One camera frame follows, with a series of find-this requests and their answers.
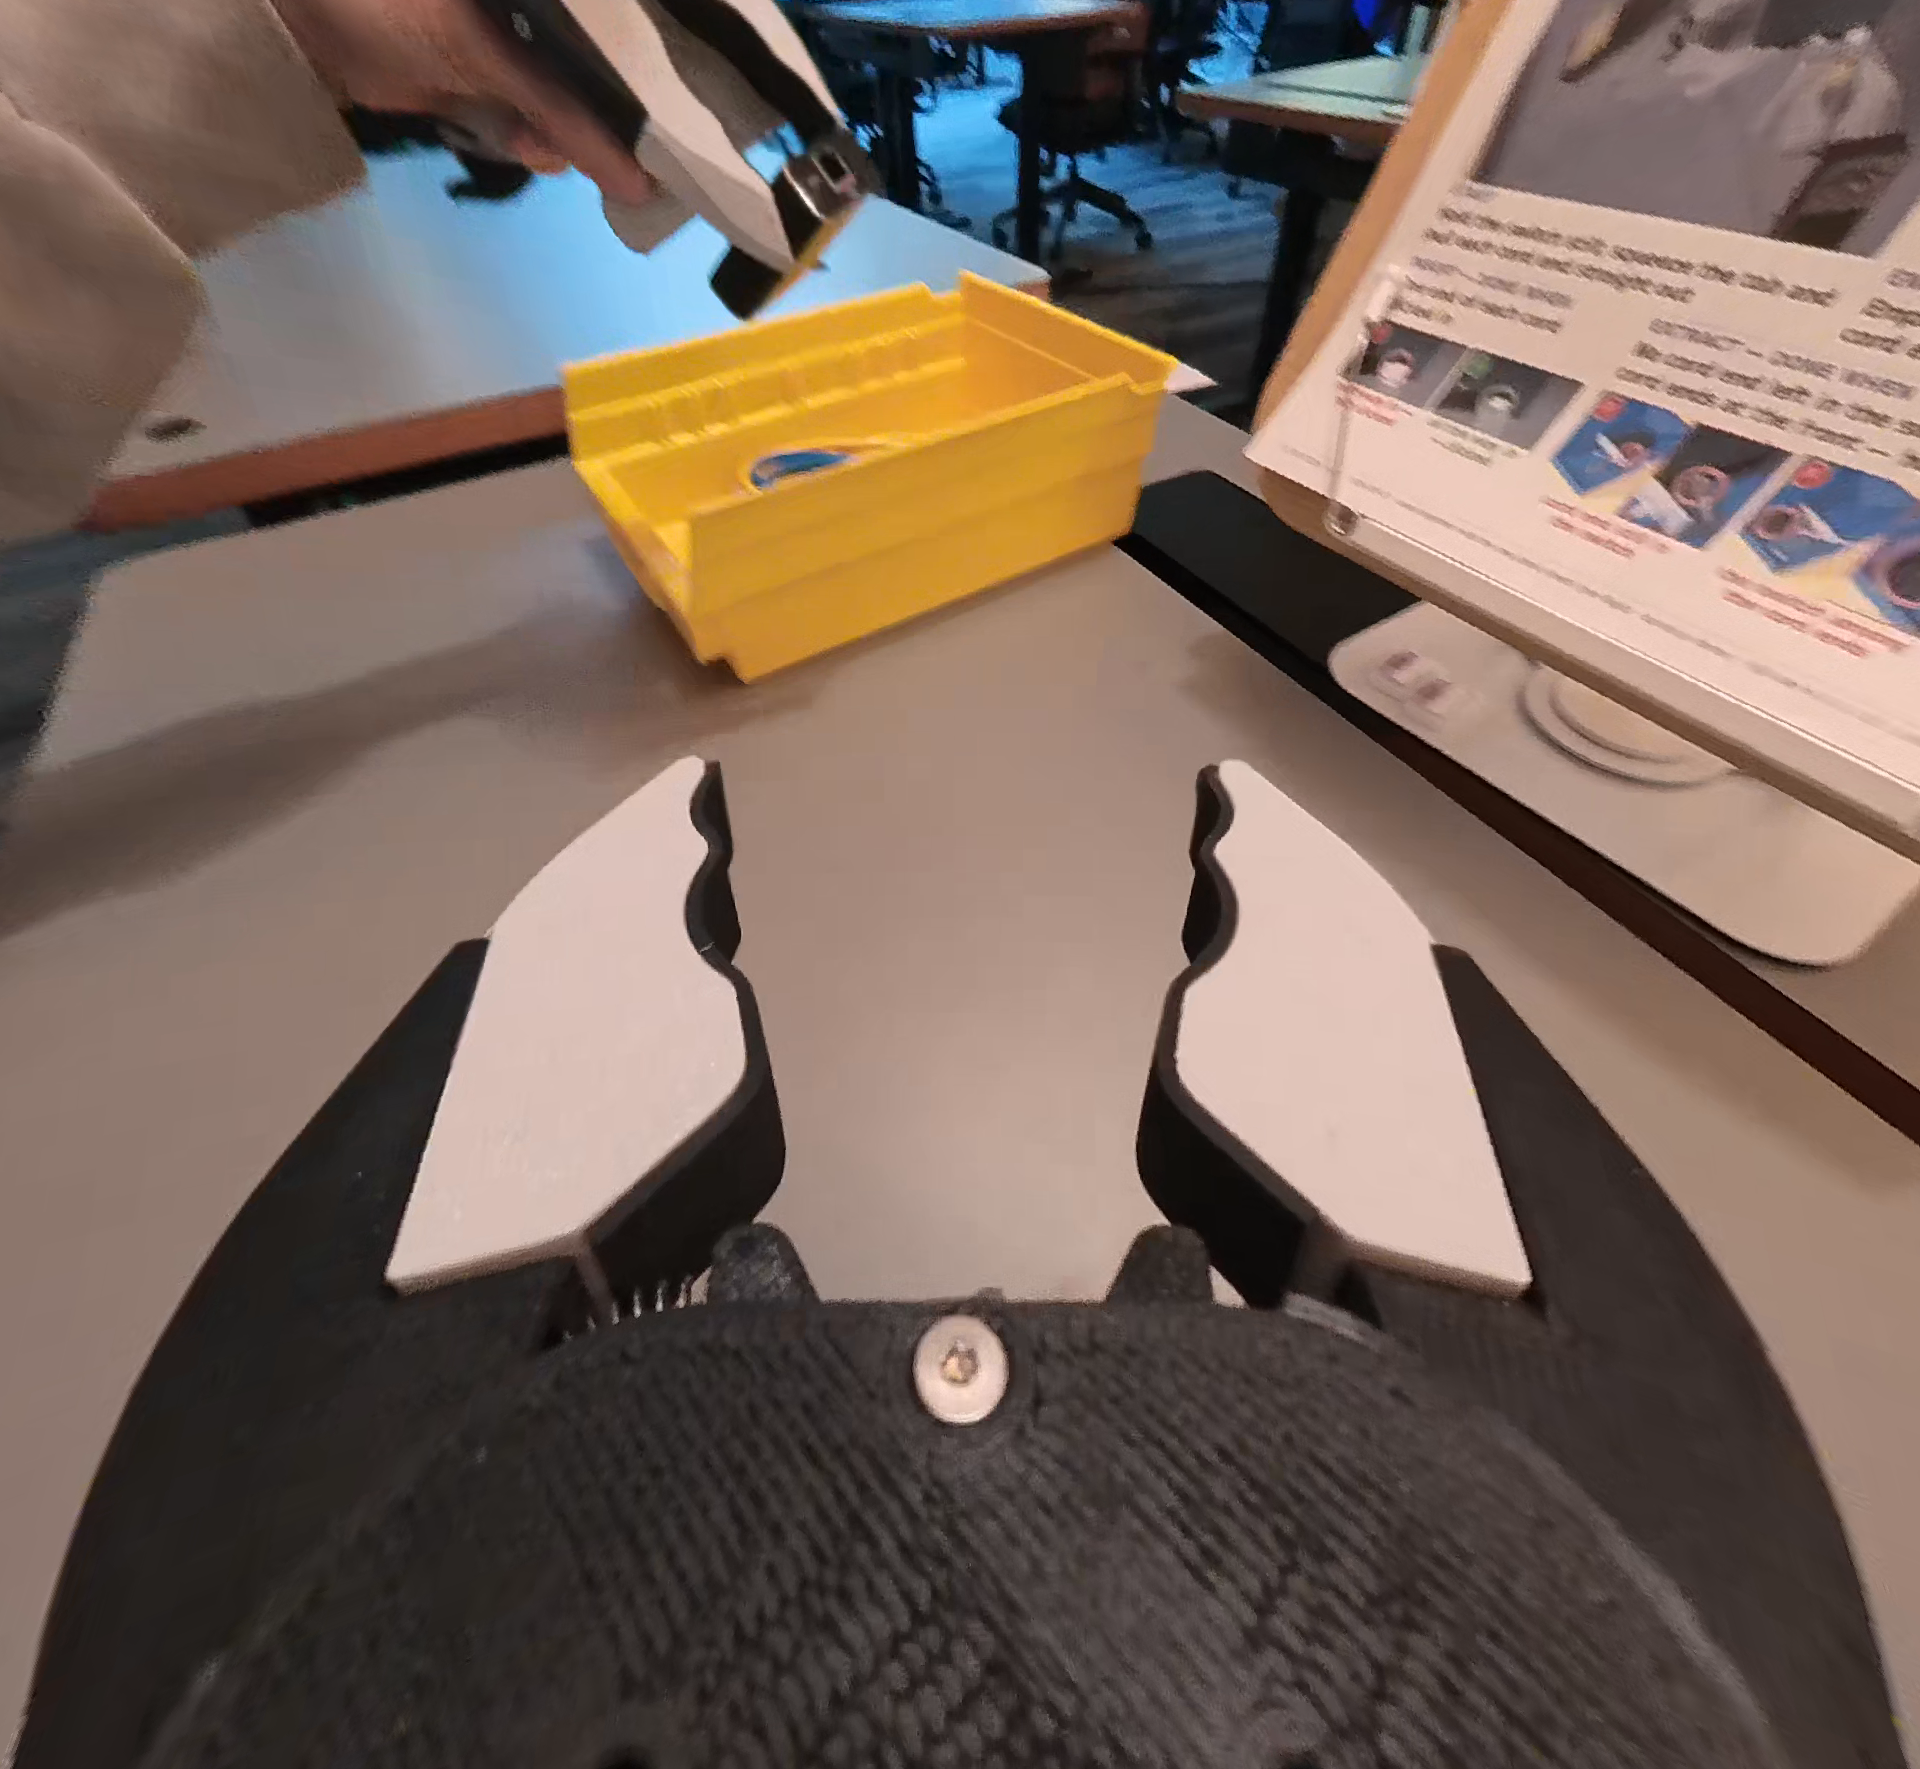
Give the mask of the group of black office chairs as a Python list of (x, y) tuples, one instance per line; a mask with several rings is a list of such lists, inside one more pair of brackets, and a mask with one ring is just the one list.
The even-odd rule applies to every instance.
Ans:
[(1019, 94), (1002, 105), (1017, 145), (1016, 206), (993, 220), (994, 245), (1039, 262), (1044, 220), (1079, 206), (1128, 223), (1140, 247), (1146, 222), (1113, 191), (1087, 181), (1079, 161), (1134, 140), (1146, 77), (1159, 66), (1161, 0), (838, 0), (802, 8), (802, 33), (848, 67), (876, 77), (884, 142), (884, 190), (920, 206), (917, 95), (940, 46), (1010, 53)]

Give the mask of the white table with wood edge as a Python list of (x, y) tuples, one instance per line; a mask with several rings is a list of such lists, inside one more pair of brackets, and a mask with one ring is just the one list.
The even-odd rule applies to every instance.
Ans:
[(445, 191), (441, 158), (202, 262), (203, 318), (97, 490), (95, 531), (168, 523), (563, 436), (563, 369), (733, 328), (726, 239), (687, 220), (649, 254), (596, 190)]

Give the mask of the group of wooden office desks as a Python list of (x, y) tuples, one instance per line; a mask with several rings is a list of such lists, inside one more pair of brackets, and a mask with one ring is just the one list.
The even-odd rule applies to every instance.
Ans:
[[(1140, 214), (1076, 167), (1129, 140), (1143, 108), (1146, 75), (1162, 48), (1162, 8), (1189, 0), (795, 0), (802, 34), (829, 59), (829, 75), (851, 83), (850, 118), (878, 137), (884, 193), (907, 211), (924, 206), (920, 157), (920, 89), (940, 55), (993, 50), (1019, 61), (1016, 97), (1016, 208), (993, 222), (994, 245), (1026, 262), (1044, 257), (1044, 222), (1058, 214), (1056, 245), (1072, 212), (1095, 206), (1128, 228), (1140, 247), (1153, 243)], [(1297, 7), (1341, 7), (1353, 0), (1290, 0)], [(1385, 0), (1395, 8), (1429, 12), (1437, 0)]]

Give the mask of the person's left forearm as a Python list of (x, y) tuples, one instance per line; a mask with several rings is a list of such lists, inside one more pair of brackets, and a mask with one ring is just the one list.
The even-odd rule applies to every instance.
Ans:
[(3, 0), (3, 539), (70, 529), (203, 312), (200, 262), (365, 180), (270, 0)]

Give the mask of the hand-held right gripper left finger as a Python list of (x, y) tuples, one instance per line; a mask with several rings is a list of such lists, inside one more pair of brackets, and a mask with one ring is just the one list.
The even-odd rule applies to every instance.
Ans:
[(386, 1279), (561, 1260), (584, 1295), (676, 1295), (774, 1196), (787, 1142), (735, 954), (715, 763), (623, 799), (494, 921)]

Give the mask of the black ethernet splitter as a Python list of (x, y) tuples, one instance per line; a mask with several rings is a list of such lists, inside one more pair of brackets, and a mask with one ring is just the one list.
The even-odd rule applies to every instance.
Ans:
[(855, 214), (884, 193), (884, 178), (856, 136), (839, 131), (783, 157), (769, 193), (783, 260), (759, 245), (731, 245), (711, 271), (711, 291), (742, 321), (822, 268)]

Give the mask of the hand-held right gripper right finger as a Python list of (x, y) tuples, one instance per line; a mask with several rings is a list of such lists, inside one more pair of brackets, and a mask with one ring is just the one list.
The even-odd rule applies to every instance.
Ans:
[(1535, 1268), (1422, 917), (1251, 763), (1196, 776), (1181, 970), (1138, 1166), (1250, 1307), (1383, 1273), (1519, 1305)]

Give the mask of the white stand base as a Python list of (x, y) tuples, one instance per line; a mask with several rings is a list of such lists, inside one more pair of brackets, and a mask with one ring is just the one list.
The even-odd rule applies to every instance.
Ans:
[(1429, 604), (1338, 640), (1336, 683), (1736, 944), (1859, 959), (1917, 868)]

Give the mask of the yellow plastic bin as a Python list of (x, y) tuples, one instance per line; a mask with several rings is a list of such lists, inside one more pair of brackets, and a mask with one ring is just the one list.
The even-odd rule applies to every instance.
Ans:
[(963, 273), (563, 369), (608, 537), (759, 681), (1113, 542), (1180, 363)]

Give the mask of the person's left hand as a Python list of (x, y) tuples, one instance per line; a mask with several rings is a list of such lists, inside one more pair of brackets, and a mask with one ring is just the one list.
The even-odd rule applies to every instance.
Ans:
[(617, 202), (659, 193), (632, 150), (523, 61), (473, 0), (270, 2), (337, 102), (447, 124), (531, 172), (584, 172)]

